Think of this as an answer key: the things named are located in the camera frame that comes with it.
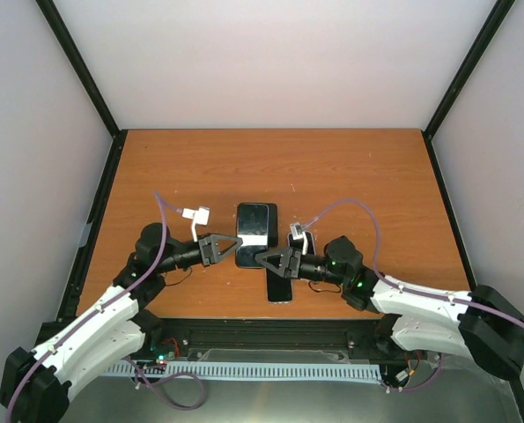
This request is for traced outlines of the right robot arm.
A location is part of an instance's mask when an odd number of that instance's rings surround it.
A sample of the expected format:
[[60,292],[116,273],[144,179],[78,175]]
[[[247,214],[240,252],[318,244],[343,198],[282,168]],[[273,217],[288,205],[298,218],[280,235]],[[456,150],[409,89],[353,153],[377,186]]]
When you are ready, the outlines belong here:
[[470,359],[503,380],[521,374],[524,315],[491,286],[444,291],[383,275],[365,266],[345,236],[329,242],[320,256],[288,247],[259,253],[255,261],[282,278],[339,286],[350,307],[383,316],[388,345]]

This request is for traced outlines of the black phone case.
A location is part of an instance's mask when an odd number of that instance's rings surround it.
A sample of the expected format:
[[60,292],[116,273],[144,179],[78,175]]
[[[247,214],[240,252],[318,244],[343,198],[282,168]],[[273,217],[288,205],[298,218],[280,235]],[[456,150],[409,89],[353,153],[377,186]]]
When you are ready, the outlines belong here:
[[268,247],[274,248],[279,243],[278,232],[278,209],[274,203],[266,203],[268,206]]

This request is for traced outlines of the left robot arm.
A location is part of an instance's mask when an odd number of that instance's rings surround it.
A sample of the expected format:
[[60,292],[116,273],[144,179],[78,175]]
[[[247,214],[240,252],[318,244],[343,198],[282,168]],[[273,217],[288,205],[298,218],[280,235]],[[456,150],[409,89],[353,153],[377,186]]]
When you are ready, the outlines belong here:
[[164,289],[164,274],[220,263],[242,243],[224,234],[177,241],[162,223],[146,226],[126,266],[92,306],[32,350],[19,347],[7,357],[0,387],[6,421],[57,422],[115,363],[138,351],[156,353],[161,321],[147,306]]

